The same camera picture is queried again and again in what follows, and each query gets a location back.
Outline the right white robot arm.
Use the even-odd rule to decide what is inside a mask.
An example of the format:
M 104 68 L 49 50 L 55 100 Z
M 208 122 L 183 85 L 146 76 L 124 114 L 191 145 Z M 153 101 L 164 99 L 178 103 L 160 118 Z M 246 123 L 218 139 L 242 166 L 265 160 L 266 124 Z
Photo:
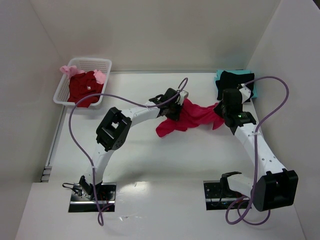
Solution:
M 239 171 L 222 174 L 222 193 L 225 196 L 240 193 L 252 198 L 259 212 L 291 206 L 296 195 L 298 175 L 294 170 L 287 170 L 276 158 L 257 128 L 253 115 L 243 110 L 243 103 L 250 95 L 251 91 L 245 86 L 225 89 L 222 100 L 214 109 L 243 145 L 255 167 L 253 178 Z

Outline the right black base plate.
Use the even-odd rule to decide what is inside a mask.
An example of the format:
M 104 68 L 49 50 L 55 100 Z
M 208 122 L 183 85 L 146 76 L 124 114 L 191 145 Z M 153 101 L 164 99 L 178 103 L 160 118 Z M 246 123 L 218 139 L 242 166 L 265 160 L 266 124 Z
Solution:
M 221 184 L 218 180 L 204 181 L 203 188 L 207 211 L 227 210 L 233 201 L 242 196 L 238 192 L 225 195 L 221 192 Z

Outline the light pink t shirt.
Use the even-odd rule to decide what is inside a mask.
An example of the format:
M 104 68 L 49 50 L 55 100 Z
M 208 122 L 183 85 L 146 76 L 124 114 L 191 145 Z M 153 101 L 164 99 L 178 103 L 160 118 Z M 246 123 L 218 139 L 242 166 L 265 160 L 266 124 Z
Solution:
M 75 65 L 72 66 L 61 66 L 59 68 L 60 72 L 67 75 L 67 78 L 70 79 L 71 77 L 77 75 L 77 74 L 82 74 L 85 73 L 84 70 L 80 70 L 78 69 Z M 93 76 L 96 79 L 96 82 L 100 85 L 103 85 L 105 83 L 105 81 L 107 80 L 107 76 L 100 70 L 95 69 L 93 71 Z

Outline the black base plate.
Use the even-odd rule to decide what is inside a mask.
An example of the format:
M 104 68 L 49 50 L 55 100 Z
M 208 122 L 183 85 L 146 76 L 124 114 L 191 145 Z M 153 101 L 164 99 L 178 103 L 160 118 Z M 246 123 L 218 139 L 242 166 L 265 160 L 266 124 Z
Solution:
M 225 195 L 221 192 L 221 184 L 218 180 L 204 181 L 203 188 L 207 211 L 227 210 L 233 201 L 242 196 L 238 192 Z
M 63 188 L 71 190 L 69 213 L 97 213 L 98 207 L 94 194 L 87 195 L 79 184 L 63 183 Z M 115 183 L 102 183 L 97 188 L 97 203 L 103 213 L 114 212 L 116 205 Z

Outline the white plastic basket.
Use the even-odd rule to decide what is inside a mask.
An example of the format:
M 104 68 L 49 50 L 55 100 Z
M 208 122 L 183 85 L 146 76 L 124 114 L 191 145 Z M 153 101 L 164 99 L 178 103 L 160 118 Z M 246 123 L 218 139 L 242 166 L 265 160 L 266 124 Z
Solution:
M 77 57 L 60 67 L 62 78 L 53 96 L 56 104 L 96 108 L 102 102 L 112 61 L 104 58 Z

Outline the metal table edge bracket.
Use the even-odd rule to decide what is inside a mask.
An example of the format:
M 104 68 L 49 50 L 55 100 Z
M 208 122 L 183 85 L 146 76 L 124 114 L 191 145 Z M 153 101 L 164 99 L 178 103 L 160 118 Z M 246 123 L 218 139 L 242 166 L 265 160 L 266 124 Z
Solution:
M 52 166 L 45 166 L 40 178 L 41 183 L 48 183 L 52 172 Z

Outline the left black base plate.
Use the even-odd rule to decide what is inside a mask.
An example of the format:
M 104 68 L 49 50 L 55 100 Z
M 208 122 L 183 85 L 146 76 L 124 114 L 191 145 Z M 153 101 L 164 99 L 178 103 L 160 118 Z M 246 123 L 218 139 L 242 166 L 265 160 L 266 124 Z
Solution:
M 63 183 L 63 188 L 71 190 L 69 213 L 97 213 L 98 207 L 94 194 L 87 195 L 79 184 Z M 114 212 L 116 205 L 115 183 L 102 183 L 97 188 L 97 203 L 103 213 Z

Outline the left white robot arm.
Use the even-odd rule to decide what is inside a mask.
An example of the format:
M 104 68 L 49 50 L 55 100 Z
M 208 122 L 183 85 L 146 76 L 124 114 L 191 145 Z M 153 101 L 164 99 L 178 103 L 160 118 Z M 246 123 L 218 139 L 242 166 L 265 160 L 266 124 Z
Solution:
M 130 128 L 163 116 L 178 121 L 188 95 L 187 91 L 178 92 L 168 88 L 165 94 L 149 99 L 143 106 L 126 110 L 112 107 L 108 110 L 96 129 L 97 144 L 90 167 L 79 180 L 88 199 L 94 199 L 94 192 L 99 191 L 108 162 L 112 154 L 125 143 Z

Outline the dark red t shirt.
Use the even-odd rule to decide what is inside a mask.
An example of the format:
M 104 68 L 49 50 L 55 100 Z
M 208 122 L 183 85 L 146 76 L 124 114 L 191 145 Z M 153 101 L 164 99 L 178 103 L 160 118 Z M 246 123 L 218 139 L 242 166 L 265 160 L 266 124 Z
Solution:
M 77 103 L 82 98 L 100 94 L 104 84 L 98 84 L 94 77 L 94 71 L 88 71 L 81 74 L 76 74 L 69 81 L 69 98 L 68 102 Z

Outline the magenta t shirt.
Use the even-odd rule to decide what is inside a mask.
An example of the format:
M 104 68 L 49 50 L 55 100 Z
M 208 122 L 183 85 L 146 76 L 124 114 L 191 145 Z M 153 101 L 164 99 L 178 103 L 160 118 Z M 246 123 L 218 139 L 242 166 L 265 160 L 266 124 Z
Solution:
M 185 99 L 179 120 L 174 121 L 167 118 L 158 125 L 155 132 L 160 138 L 163 138 L 174 131 L 185 132 L 200 125 L 212 124 L 212 130 L 216 130 L 225 123 L 224 119 L 214 112 L 217 106 L 218 103 L 207 107 L 199 106 Z

